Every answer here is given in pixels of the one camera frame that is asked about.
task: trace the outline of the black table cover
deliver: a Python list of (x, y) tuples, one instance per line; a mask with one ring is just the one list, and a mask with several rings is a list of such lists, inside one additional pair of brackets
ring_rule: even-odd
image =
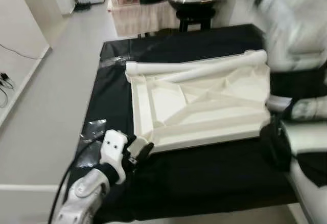
[[(242, 25), (106, 42), (101, 62), (124, 56), (139, 62), (184, 62), (263, 48), (262, 33)], [(100, 68), (85, 122), (107, 119), (107, 129), (133, 133), (130, 84), (120, 62)], [(296, 201), (284, 175), (263, 159), (258, 138), (152, 155), (115, 186), (95, 223), (230, 212)], [(90, 168), (75, 168), (70, 186)]]

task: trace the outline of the table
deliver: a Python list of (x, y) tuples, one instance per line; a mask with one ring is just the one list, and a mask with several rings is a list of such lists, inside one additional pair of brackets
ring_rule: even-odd
[[(132, 56), (139, 62), (181, 62), (241, 54), (263, 48), (253, 25), (193, 31), (170, 36), (106, 42), (101, 62)], [(100, 68), (85, 122), (107, 119), (106, 129), (133, 133), (130, 84), (125, 67)], [(75, 168), (68, 186), (90, 168)], [(261, 155), (258, 138), (150, 156), (134, 177), (111, 189), (95, 223), (230, 212), (296, 202), (284, 175)]]
[[(227, 25), (232, 14), (234, 0), (214, 5), (216, 14), (212, 19), (212, 28)], [(130, 36), (162, 29), (178, 29), (179, 19), (168, 1), (141, 5), (117, 5), (108, 1), (108, 12), (112, 14), (118, 36)]]

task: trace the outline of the baseboard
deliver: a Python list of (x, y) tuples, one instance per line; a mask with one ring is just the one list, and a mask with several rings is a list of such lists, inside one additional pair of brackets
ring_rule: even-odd
[(1, 114), (1, 116), (0, 116), (0, 127), (5, 122), (8, 114), (11, 112), (12, 108), (14, 107), (15, 103), (17, 102), (18, 98), (20, 97), (21, 93), (25, 89), (25, 87), (28, 84), (28, 82), (30, 81), (31, 77), (33, 76), (33, 74), (37, 70), (40, 63), (48, 57), (48, 55), (51, 53), (51, 51), (52, 51), (52, 48), (48, 44), (44, 48), (44, 50), (42, 51), (42, 53), (40, 55), (40, 58), (35, 61), (34, 65), (32, 66), (32, 68), (30, 70), (30, 72), (26, 75), (26, 77), (23, 80), (23, 82), (21, 83), (21, 85), (17, 88), (17, 90), (14, 93), (14, 95), (12, 96), (11, 100), (8, 102), (7, 106), (5, 107), (5, 110)]
[(10, 185), (0, 184), (0, 191), (15, 191), (15, 192), (52, 192), (56, 193), (57, 185)]
[(287, 205), (297, 224), (309, 224), (299, 203)]

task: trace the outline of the gray floor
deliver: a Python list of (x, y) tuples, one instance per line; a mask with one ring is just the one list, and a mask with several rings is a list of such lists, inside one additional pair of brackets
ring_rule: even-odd
[[(2, 127), (0, 184), (58, 184), (76, 149), (102, 43), (117, 39), (106, 4), (72, 15), (52, 54), (40, 66)], [(49, 209), (49, 199), (42, 201), (35, 202)], [(147, 223), (200, 222), (295, 223), (285, 206)]]

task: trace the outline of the black cloth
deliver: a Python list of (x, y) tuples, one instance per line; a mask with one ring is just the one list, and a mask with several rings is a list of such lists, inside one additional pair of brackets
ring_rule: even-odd
[(270, 92), (275, 96), (295, 99), (325, 96), (326, 67), (327, 63), (313, 70), (270, 73)]
[[(129, 56), (140, 62), (183, 62), (263, 48), (253, 25), (106, 42), (101, 61)], [(98, 70), (85, 122), (107, 119), (106, 129), (133, 133), (125, 67)], [(151, 155), (134, 176), (115, 186), (95, 223), (230, 212), (296, 201), (284, 174), (269, 166), (258, 138)], [(89, 168), (75, 168), (68, 186)]]
[(327, 186), (327, 152), (306, 152), (297, 155), (302, 172), (317, 187)]
[(292, 160), (291, 146), (284, 133), (279, 135), (279, 128), (279, 122), (274, 118), (271, 123), (261, 129), (261, 153), (275, 169), (289, 172)]

